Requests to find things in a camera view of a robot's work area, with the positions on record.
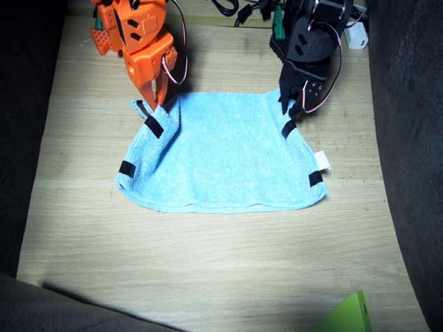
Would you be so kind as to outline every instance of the power adapter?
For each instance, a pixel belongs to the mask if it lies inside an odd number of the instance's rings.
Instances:
[[[351,50],[363,50],[368,45],[368,34],[363,23],[358,22],[345,29],[347,46]]]

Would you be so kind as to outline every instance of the blue towel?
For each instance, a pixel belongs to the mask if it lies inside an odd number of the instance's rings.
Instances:
[[[186,93],[155,112],[134,101],[146,122],[122,163],[118,188],[161,212],[265,212],[317,203],[325,184],[279,97],[279,91]]]

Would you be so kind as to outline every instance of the table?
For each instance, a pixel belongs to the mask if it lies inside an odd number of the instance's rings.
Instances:
[[[185,90],[278,88],[270,30],[232,28],[208,5],[188,24]],[[293,212],[164,214],[114,183],[143,124],[129,105],[139,94],[117,54],[97,53],[85,6],[71,3],[64,25],[20,280],[196,332],[308,331],[363,289],[376,331],[428,329],[386,201],[368,50],[344,43],[331,98],[298,124],[332,164],[330,196]]]

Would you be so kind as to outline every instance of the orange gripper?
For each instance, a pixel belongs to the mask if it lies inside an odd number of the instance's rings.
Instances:
[[[101,55],[108,50],[122,51],[129,78],[155,111],[168,92],[168,77],[161,66],[164,57],[169,71],[175,67],[174,38],[163,28],[165,0],[91,0],[104,31],[91,29]],[[156,81],[156,95],[152,81]]]

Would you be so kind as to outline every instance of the white tag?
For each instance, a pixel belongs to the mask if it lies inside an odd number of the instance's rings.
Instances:
[[[331,170],[331,164],[327,160],[325,152],[319,151],[319,152],[316,152],[314,155],[317,160],[317,165],[318,165],[319,171],[324,171],[325,169],[327,169],[328,171]]]

